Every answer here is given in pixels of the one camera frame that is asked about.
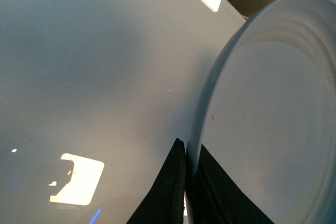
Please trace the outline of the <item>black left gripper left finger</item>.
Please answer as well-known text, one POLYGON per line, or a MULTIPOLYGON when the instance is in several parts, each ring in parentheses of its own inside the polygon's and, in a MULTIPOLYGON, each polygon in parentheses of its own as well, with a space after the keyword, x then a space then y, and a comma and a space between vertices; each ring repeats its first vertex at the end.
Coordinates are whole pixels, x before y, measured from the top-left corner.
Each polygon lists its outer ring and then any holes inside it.
POLYGON ((183 223, 186 154, 176 139, 151 189, 127 223, 183 223))

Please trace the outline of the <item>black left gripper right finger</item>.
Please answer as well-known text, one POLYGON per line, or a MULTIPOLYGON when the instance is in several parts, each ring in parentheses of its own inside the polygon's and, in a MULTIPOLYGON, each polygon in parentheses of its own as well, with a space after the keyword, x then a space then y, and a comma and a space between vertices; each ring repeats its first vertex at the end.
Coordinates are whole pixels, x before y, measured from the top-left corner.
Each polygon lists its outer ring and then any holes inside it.
POLYGON ((201 147, 196 173, 194 223, 273 223, 201 147))

